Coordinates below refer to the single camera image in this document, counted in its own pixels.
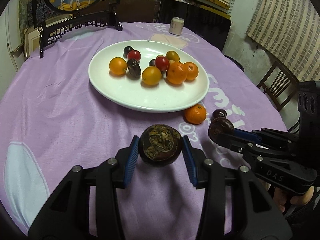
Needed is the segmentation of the person right hand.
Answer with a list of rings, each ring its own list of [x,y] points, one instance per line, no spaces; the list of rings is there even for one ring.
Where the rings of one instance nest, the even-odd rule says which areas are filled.
[[[275,188],[273,201],[276,206],[283,213],[286,210],[286,203],[290,203],[291,205],[306,205],[310,202],[313,197],[314,187],[310,187],[308,191],[302,196],[293,196],[289,198],[281,189]]]

